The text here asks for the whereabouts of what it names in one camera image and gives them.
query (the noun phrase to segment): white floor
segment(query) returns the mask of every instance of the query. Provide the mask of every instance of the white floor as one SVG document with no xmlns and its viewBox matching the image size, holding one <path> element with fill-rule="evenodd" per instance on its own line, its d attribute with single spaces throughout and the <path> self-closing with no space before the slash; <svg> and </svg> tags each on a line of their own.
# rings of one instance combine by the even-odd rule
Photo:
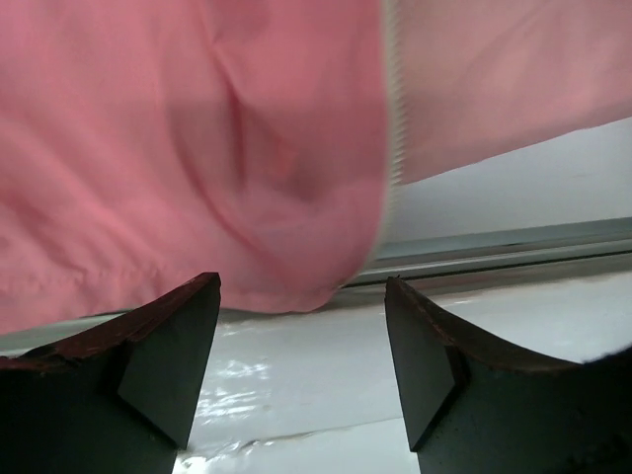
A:
<svg viewBox="0 0 632 474">
<path fill-rule="evenodd" d="M 632 273 L 434 296 L 523 346 L 587 360 L 632 343 Z M 225 314 L 189 453 L 175 473 L 419 473 L 407 449 L 383 307 Z"/>
</svg>

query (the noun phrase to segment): zipper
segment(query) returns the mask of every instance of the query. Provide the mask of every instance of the zipper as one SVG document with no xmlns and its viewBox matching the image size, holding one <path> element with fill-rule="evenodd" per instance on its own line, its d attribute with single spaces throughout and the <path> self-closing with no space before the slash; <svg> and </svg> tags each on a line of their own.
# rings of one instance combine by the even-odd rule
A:
<svg viewBox="0 0 632 474">
<path fill-rule="evenodd" d="M 407 111 L 402 84 L 401 57 L 401 0 L 379 0 L 382 11 L 383 57 L 386 71 L 386 119 L 387 119 L 387 159 L 384 198 L 382 200 L 381 222 L 376 233 L 364 265 L 349 281 L 341 284 L 346 286 L 361 274 L 371 264 L 384 243 L 390 230 L 392 214 L 399 197 L 399 187 L 402 181 L 402 171 L 406 151 L 407 139 Z"/>
</svg>

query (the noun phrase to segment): white wall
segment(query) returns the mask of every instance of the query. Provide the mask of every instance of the white wall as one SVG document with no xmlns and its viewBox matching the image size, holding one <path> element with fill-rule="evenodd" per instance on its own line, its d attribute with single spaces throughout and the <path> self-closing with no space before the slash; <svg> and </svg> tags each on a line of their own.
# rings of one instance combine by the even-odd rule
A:
<svg viewBox="0 0 632 474">
<path fill-rule="evenodd" d="M 632 216 L 632 118 L 403 188 L 388 242 Z"/>
</svg>

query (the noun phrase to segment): shiny floor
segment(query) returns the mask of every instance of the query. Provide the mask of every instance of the shiny floor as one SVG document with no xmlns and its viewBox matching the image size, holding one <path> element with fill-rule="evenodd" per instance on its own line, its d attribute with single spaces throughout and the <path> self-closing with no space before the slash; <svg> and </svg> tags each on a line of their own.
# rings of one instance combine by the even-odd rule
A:
<svg viewBox="0 0 632 474">
<path fill-rule="evenodd" d="M 503 338 L 583 361 L 632 343 L 632 258 L 599 261 L 414 285 Z M 382 298 L 378 286 L 346 289 L 316 314 L 223 312 L 190 449 L 174 473 L 419 474 L 407 448 Z M 2 337 L 0 354 L 105 319 Z"/>
</svg>

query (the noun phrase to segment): pink fabric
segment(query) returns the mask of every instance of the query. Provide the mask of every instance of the pink fabric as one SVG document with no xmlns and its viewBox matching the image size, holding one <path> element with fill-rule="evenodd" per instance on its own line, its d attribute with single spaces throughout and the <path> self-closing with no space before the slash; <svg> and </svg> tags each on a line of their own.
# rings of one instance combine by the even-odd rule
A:
<svg viewBox="0 0 632 474">
<path fill-rule="evenodd" d="M 392 1 L 405 181 L 632 115 L 628 0 Z M 381 217 L 380 8 L 6 0 L 0 333 L 202 271 L 225 306 L 327 301 Z"/>
<path fill-rule="evenodd" d="M 406 182 L 632 116 L 629 0 L 398 1 Z"/>
<path fill-rule="evenodd" d="M 7 0 L 0 332 L 147 302 L 307 311 L 364 263 L 385 178 L 379 5 Z"/>
</svg>

